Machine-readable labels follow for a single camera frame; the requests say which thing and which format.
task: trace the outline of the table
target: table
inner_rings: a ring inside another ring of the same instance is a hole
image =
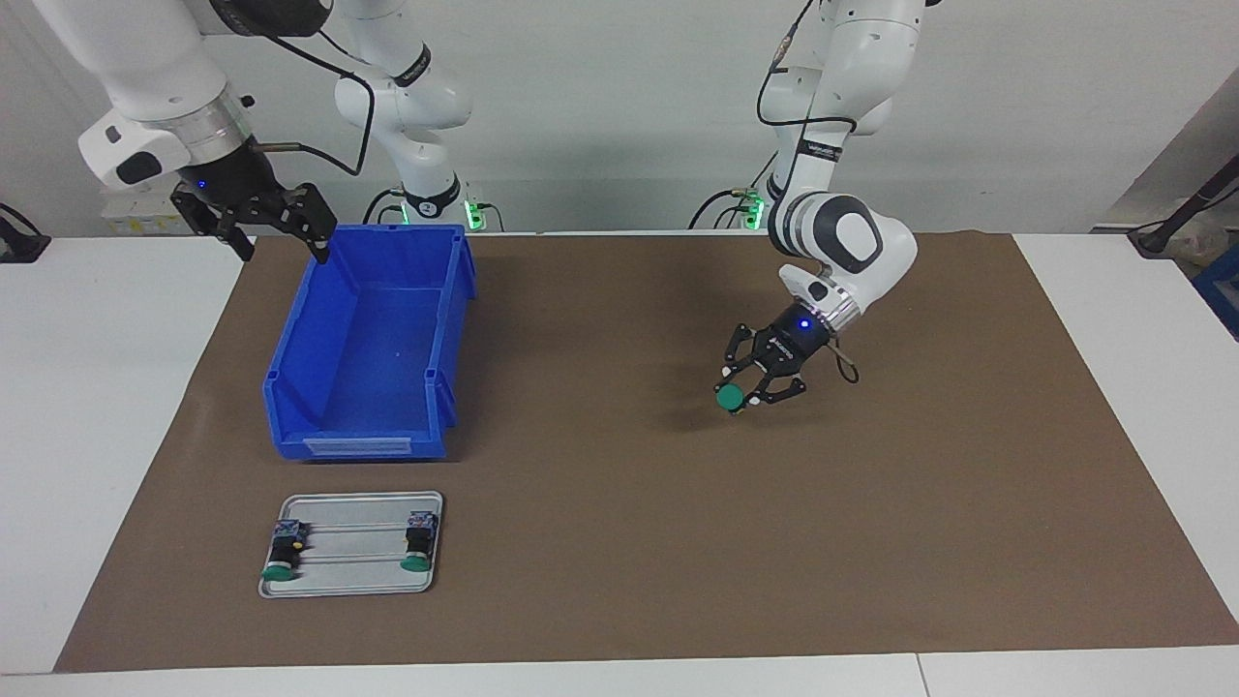
[[[1140,259],[1124,238],[1017,241],[1235,612],[1239,468],[1227,417],[1239,413],[1239,344],[1172,262]],[[38,673],[72,628],[239,262],[213,240],[62,239],[38,264],[0,270],[0,296],[22,298],[0,310],[0,423],[26,435],[10,437],[0,464],[0,672]],[[83,453],[94,467],[57,468]],[[59,540],[73,541],[71,556]],[[1239,647],[35,676],[0,678],[0,695],[276,685],[326,695],[413,681],[442,695],[1224,695],[1239,685]]]

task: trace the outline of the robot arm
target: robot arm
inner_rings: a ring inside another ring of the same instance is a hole
[[[217,4],[230,6],[224,0]],[[176,171],[181,183],[172,201],[198,234],[219,238],[248,260],[254,248],[237,224],[269,224],[304,239],[320,261],[326,260],[335,214],[313,184],[285,188],[275,180],[185,5],[178,0],[35,0],[35,5],[112,100],[112,111],[78,139],[95,176],[109,187],[125,188]]]
[[[829,187],[846,140],[877,130],[890,115],[891,97],[912,66],[924,7],[937,1],[810,0],[805,14],[814,1],[819,5],[815,53],[823,68],[779,69],[802,14],[771,67],[777,113],[761,118],[779,135],[776,170],[766,182],[771,241],[779,251],[813,259],[821,267],[810,272],[784,265],[779,276],[792,305],[766,328],[740,324],[732,334],[715,394],[733,415],[803,394],[800,368],[824,345],[835,352],[840,366],[850,364],[838,352],[839,333],[886,295],[917,255],[907,225]],[[751,352],[737,359],[746,340]],[[746,394],[733,381],[751,366],[763,375]],[[790,383],[771,392],[777,379]]]
[[[435,61],[422,42],[409,0],[338,0],[348,17],[359,58],[358,71],[377,97],[373,135],[400,172],[406,217],[426,223],[479,227],[447,150],[432,131],[463,125],[473,110],[471,95]],[[336,106],[362,126],[368,97],[361,85],[339,80]]]

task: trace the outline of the green cap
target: green cap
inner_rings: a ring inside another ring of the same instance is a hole
[[[745,391],[735,385],[724,385],[722,390],[715,395],[719,406],[729,412],[735,412],[745,404]]]
[[[263,569],[263,581],[292,581],[292,569],[279,565],[271,565]]]
[[[430,560],[425,557],[409,556],[400,560],[400,568],[406,572],[429,572]]]

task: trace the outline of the blue box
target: blue box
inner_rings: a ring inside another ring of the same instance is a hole
[[[1196,276],[1192,285],[1239,340],[1239,244]]]
[[[447,456],[456,354],[477,296],[460,225],[341,225],[312,259],[263,397],[290,461]]]

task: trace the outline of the silver tray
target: silver tray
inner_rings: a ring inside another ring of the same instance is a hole
[[[441,535],[435,536],[430,571],[415,573],[400,568],[405,556],[405,524],[414,511],[439,516],[442,531],[444,496],[437,491],[290,496],[276,519],[309,524],[306,548],[301,552],[296,578],[261,581],[259,595],[321,598],[421,593],[434,581]]]

